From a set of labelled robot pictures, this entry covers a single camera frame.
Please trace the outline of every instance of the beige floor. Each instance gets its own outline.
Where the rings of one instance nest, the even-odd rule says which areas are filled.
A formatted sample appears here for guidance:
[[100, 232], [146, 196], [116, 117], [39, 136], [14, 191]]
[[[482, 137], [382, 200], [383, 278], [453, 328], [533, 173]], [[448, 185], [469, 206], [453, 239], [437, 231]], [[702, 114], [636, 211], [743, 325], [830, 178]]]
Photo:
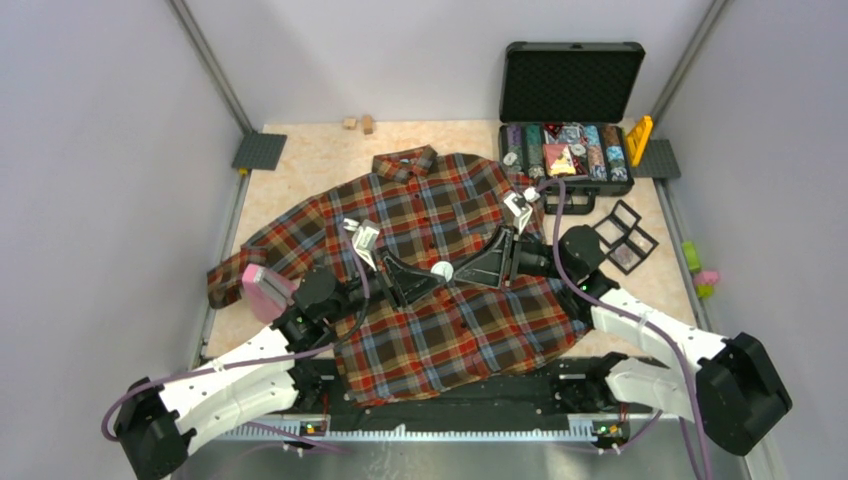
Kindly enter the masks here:
[[[340, 183], [368, 173], [371, 158], [378, 153], [394, 152], [421, 145], [432, 145], [440, 154], [474, 153], [496, 158], [497, 121], [438, 121], [377, 123], [372, 135], [361, 129], [344, 130], [338, 124], [274, 125], [269, 133], [289, 136], [277, 170], [255, 171], [236, 232], [233, 251], [259, 228], [309, 195], [323, 192]], [[629, 128], [632, 122], [623, 122]], [[641, 216], [641, 227], [659, 241], [659, 247], [633, 273], [624, 276], [609, 262], [601, 268], [624, 288], [645, 303], [694, 325], [689, 299], [671, 248], [671, 239], [649, 179], [637, 179], [624, 200]], [[595, 211], [586, 216], [564, 217], [561, 227], [593, 225], [610, 213], [616, 199], [600, 198]], [[553, 217], [546, 218], [551, 240]], [[246, 302], [237, 302], [217, 312], [207, 348], [207, 356], [216, 357], [255, 335], [263, 325], [256, 321]], [[635, 347], [617, 337], [593, 331], [580, 340], [566, 356], [604, 355], [609, 351], [639, 354]]]

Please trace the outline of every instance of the poker chip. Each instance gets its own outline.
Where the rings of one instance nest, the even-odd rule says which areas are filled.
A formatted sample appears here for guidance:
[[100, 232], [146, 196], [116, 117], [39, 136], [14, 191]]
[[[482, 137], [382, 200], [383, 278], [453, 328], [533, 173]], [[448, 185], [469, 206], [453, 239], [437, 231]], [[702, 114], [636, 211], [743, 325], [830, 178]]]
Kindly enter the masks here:
[[545, 176], [545, 169], [539, 166], [530, 167], [530, 171], [527, 172], [530, 178], [542, 178]]
[[517, 162], [517, 161], [518, 161], [518, 155], [516, 155], [515, 152], [509, 152], [506, 155], [504, 155], [503, 164], [506, 165], [507, 167], [514, 165], [515, 162]]
[[571, 153], [577, 155], [578, 157], [582, 157], [583, 155], [586, 155], [586, 147], [580, 145], [579, 143], [576, 143], [571, 146]]

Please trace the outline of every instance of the yellow object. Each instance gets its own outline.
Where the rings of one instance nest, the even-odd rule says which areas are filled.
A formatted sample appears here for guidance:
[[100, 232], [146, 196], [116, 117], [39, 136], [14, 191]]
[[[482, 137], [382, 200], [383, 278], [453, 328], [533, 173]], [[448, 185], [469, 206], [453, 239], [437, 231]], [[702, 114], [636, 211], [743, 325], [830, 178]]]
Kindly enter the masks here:
[[709, 298], [713, 295], [715, 289], [712, 285], [696, 285], [695, 293], [698, 295], [698, 298]]
[[627, 144], [627, 155], [630, 157], [631, 167], [638, 167], [639, 162], [642, 161], [642, 155], [645, 154], [645, 147], [648, 146], [648, 139], [653, 129], [654, 121], [649, 115], [645, 115], [627, 134], [627, 140], [624, 143]]

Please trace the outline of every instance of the wooden block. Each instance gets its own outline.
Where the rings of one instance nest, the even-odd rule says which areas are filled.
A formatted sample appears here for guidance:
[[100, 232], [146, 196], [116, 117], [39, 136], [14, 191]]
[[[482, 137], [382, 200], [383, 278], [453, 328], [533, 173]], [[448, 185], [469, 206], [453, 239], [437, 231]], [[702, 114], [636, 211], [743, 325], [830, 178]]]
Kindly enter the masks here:
[[371, 115], [362, 117], [362, 131], [365, 132], [365, 135], [374, 133], [374, 119], [371, 118]]

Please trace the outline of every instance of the black carrying case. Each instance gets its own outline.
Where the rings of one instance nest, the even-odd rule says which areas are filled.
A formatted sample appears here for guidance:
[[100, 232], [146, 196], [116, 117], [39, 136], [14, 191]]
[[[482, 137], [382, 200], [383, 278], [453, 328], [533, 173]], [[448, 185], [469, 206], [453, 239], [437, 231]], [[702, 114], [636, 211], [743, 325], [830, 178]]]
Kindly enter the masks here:
[[[510, 44], [506, 48], [501, 91], [500, 120], [504, 125], [498, 135], [500, 161], [509, 151], [507, 129], [511, 124], [543, 126], [575, 122], [600, 126], [620, 122], [644, 57], [645, 50], [635, 42]], [[607, 178], [569, 180], [567, 192], [572, 198], [585, 197], [586, 201], [570, 202], [564, 213], [588, 214], [595, 208], [595, 197], [621, 196], [633, 188], [624, 132], [618, 128], [617, 133], [624, 153], [627, 180], [613, 181], [610, 178], [611, 169], [602, 138]], [[524, 135], [522, 138], [524, 155], [520, 167], [527, 174], [527, 140]], [[554, 185], [546, 193], [558, 195], [559, 188]], [[556, 204], [545, 205], [545, 211], [556, 213]]]

